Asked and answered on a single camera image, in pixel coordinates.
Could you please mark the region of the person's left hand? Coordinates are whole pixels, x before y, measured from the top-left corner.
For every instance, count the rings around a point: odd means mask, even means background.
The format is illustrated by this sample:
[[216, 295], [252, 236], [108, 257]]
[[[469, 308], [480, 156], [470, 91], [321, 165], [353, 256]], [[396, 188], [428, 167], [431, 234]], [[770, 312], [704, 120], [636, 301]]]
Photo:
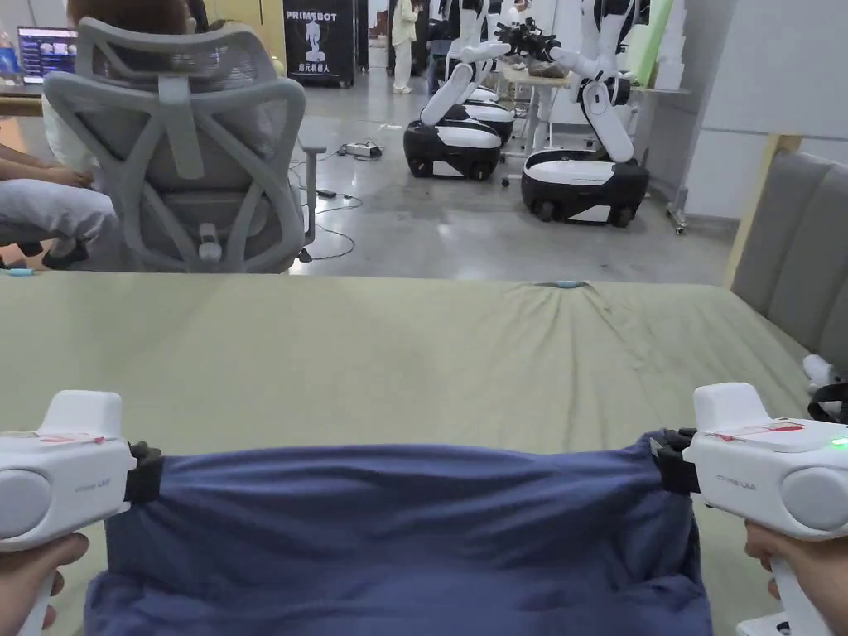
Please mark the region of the person's left hand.
[[51, 579], [51, 596], [65, 587], [60, 568], [77, 562], [88, 551], [81, 533], [57, 538], [36, 548], [1, 555], [1, 634], [16, 635], [27, 621], [41, 584]]

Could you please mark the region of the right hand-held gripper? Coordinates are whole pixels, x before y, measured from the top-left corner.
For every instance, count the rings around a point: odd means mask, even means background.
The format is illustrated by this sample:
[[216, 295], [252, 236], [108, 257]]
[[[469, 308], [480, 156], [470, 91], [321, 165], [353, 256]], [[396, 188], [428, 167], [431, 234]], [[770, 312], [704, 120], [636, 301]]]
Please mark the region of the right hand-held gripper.
[[663, 487], [806, 542], [847, 534], [847, 429], [813, 403], [771, 417], [747, 383], [702, 386], [696, 427], [652, 440]]

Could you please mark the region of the person's right hand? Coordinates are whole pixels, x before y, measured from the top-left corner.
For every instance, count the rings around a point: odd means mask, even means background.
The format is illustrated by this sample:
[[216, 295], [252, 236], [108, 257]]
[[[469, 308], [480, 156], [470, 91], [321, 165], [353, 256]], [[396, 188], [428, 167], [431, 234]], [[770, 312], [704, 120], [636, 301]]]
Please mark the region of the person's right hand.
[[745, 552], [766, 571], [777, 560], [794, 572], [807, 598], [835, 635], [847, 634], [847, 538], [805, 542], [745, 523]]

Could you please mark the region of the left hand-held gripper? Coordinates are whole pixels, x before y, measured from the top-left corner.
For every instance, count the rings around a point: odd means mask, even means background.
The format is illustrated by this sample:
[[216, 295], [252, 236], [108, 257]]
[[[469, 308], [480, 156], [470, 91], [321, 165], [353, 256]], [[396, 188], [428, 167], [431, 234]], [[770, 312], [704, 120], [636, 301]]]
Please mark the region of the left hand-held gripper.
[[1, 434], [1, 551], [38, 548], [160, 494], [164, 456], [122, 431], [116, 393], [64, 390], [34, 431]]

